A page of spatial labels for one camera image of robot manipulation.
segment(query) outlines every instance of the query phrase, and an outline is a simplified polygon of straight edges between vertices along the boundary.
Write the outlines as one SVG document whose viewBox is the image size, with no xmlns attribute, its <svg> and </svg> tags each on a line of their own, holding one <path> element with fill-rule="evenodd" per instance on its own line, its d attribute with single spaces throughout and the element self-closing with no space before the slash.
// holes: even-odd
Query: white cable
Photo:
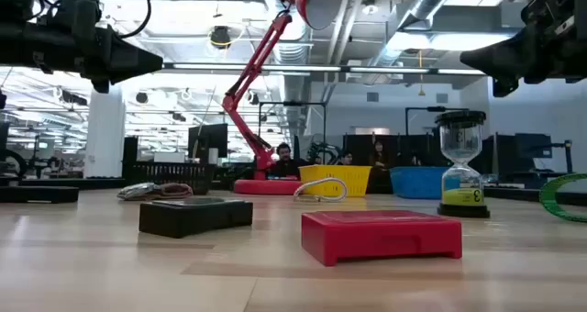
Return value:
<svg viewBox="0 0 587 312">
<path fill-rule="evenodd" d="M 337 178 L 324 178 L 324 179 L 316 180 L 316 181 L 313 181 L 310 183 L 302 184 L 298 189 L 295 190 L 295 193 L 293 193 L 293 199 L 297 198 L 297 196 L 299 194 L 301 194 L 305 188 L 308 188 L 308 187 L 311 187 L 311 186 L 317 185 L 317 184 L 327 183 L 327 182 L 335 182 L 335 183 L 340 184 L 342 186 L 342 194 L 340 194 L 337 197 L 314 196 L 318 201 L 325 200 L 327 202 L 339 202 L 339 201 L 347 198 L 347 185 L 342 180 L 337 179 Z"/>
</svg>

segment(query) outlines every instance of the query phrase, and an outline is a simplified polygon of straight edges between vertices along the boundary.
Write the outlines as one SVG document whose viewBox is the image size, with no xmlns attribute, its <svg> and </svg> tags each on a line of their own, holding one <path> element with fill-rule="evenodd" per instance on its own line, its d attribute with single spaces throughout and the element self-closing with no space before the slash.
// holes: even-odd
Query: man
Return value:
<svg viewBox="0 0 587 312">
<path fill-rule="evenodd" d="M 278 178 L 300 178 L 299 165 L 292 160 L 292 150 L 287 143 L 277 146 L 279 160 L 270 169 L 270 176 Z"/>
<path fill-rule="evenodd" d="M 345 150 L 342 153 L 342 159 L 340 159 L 340 165 L 352 165 L 352 152 Z"/>
</svg>

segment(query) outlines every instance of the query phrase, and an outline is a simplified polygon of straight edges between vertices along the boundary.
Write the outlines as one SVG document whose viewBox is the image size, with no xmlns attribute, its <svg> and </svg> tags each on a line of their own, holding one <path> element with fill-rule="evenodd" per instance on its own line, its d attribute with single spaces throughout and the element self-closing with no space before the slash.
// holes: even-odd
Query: green ring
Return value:
<svg viewBox="0 0 587 312">
<path fill-rule="evenodd" d="M 587 214 L 572 214 L 562 209 L 557 203 L 557 192 L 565 184 L 587 179 L 587 174 L 568 174 L 548 182 L 540 189 L 540 203 L 556 217 L 578 222 L 587 222 Z"/>
</svg>

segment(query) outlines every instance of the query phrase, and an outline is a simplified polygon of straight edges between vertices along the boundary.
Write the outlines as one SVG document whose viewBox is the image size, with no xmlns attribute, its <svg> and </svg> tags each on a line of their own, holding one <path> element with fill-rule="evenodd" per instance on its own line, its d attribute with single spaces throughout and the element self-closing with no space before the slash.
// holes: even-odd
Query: black box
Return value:
<svg viewBox="0 0 587 312">
<path fill-rule="evenodd" d="M 180 239 L 212 229 L 250 226 L 253 204 L 215 198 L 182 202 L 154 201 L 140 205 L 138 230 Z"/>
</svg>

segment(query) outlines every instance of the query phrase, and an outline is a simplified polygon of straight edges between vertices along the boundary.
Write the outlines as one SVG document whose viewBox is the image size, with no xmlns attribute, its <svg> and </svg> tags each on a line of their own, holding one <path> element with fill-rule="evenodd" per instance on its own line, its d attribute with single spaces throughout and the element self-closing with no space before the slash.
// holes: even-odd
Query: table surface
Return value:
<svg viewBox="0 0 587 312">
<path fill-rule="evenodd" d="M 81 192 L 77 205 L 0 204 L 0 311 L 587 311 L 587 224 L 538 203 L 487 198 L 491 219 L 462 220 L 462 260 L 325 268 L 300 246 L 303 212 L 434 214 L 437 201 L 246 199 L 252 227 L 182 240 L 138 233 L 139 203 L 113 190 Z"/>
</svg>

